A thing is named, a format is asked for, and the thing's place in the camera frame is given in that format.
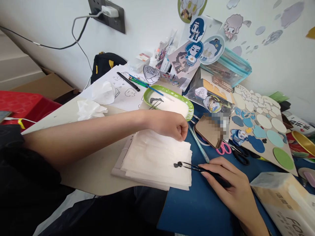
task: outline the white wall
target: white wall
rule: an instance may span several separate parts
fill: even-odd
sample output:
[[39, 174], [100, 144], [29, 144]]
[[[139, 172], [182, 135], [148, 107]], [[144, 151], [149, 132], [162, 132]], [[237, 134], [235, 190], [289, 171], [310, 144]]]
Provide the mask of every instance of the white wall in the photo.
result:
[[[242, 82], [248, 89], [270, 95], [282, 91], [290, 97], [290, 110], [301, 118], [315, 122], [313, 101], [315, 95], [314, 63], [315, 40], [305, 37], [315, 26], [315, 1], [305, 0], [301, 17], [288, 28], [281, 27], [280, 19], [274, 17], [298, 0], [283, 0], [273, 9], [276, 0], [240, 0], [237, 7], [228, 9], [228, 0], [208, 0], [204, 13], [223, 23], [232, 14], [241, 14], [252, 25], [243, 25], [236, 41], [228, 43], [230, 49], [242, 45], [242, 57], [248, 59], [253, 73]], [[90, 19], [80, 44], [91, 64], [100, 51], [116, 53], [126, 60], [142, 51], [151, 51], [165, 39], [171, 29], [182, 28], [177, 14], [177, 0], [113, 0], [125, 9], [126, 35]], [[74, 40], [71, 35], [73, 19], [87, 15], [90, 7], [87, 0], [55, 1], [6, 1], [0, 0], [0, 24], [36, 42], [63, 47]], [[84, 19], [78, 20], [75, 34], [78, 35]], [[266, 31], [256, 36], [259, 26]], [[283, 35], [274, 44], [264, 46], [262, 41], [270, 33], [283, 30]], [[91, 75], [86, 58], [78, 46], [66, 50], [40, 48], [12, 36], [27, 53], [45, 67], [57, 72], [73, 86], [83, 88]], [[246, 54], [246, 47], [259, 48]]]

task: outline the blue pouch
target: blue pouch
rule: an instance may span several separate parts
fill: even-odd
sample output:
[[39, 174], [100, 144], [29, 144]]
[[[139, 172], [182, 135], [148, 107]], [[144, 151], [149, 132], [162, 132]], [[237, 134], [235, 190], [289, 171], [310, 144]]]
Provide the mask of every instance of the blue pouch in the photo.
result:
[[200, 66], [213, 75], [219, 75], [232, 88], [246, 79], [252, 72], [252, 67], [248, 61], [228, 48], [225, 48], [222, 56], [216, 62], [210, 65], [200, 64]]

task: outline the black sleeve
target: black sleeve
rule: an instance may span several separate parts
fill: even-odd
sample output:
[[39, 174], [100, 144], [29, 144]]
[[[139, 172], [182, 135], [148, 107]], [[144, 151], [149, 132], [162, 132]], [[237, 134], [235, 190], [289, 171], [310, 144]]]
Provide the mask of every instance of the black sleeve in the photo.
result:
[[73, 191], [60, 185], [59, 172], [23, 143], [19, 125], [0, 126], [2, 235], [33, 234]]

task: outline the wall socket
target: wall socket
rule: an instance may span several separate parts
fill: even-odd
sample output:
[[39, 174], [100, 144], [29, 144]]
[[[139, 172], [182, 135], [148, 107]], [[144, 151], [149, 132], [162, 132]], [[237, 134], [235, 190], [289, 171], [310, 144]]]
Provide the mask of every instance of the wall socket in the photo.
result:
[[117, 18], [110, 18], [105, 16], [104, 14], [101, 14], [98, 18], [94, 18], [97, 21], [108, 25], [109, 27], [118, 30], [119, 32], [126, 33], [126, 28], [125, 28], [125, 12], [124, 9], [121, 8], [120, 6], [107, 1], [107, 0], [88, 0], [90, 9], [92, 13], [97, 14], [102, 10], [102, 6], [108, 6], [108, 7], [113, 7], [118, 10], [119, 17]]

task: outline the blue desk surface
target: blue desk surface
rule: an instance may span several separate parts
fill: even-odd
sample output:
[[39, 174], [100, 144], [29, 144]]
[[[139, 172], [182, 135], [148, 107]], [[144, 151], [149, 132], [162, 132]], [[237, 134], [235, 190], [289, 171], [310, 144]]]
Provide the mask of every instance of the blue desk surface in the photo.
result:
[[[201, 117], [205, 108], [194, 104], [195, 115]], [[205, 160], [194, 140], [188, 131], [186, 142], [191, 143], [192, 164], [198, 165], [205, 163]], [[218, 157], [218, 153], [212, 147], [204, 146], [210, 159]], [[227, 160], [243, 171], [251, 182], [261, 172], [277, 171], [285, 172], [276, 165], [250, 158], [251, 164], [244, 166], [239, 163], [233, 154], [223, 155]], [[295, 166], [297, 169], [308, 167], [315, 169], [315, 164], [309, 163], [303, 159], [296, 158]], [[315, 194], [315, 189], [307, 184], [306, 189]], [[268, 229], [272, 235], [281, 236], [277, 227], [265, 211], [264, 207], [255, 196], [255, 200]], [[171, 232], [181, 233], [189, 236], [194, 235], [239, 235], [240, 225], [237, 218], [219, 199], [215, 191], [210, 187], [207, 180], [197, 171], [192, 171], [192, 186], [189, 191], [171, 188], [168, 192], [163, 212], [161, 214], [158, 226], [159, 229]]]

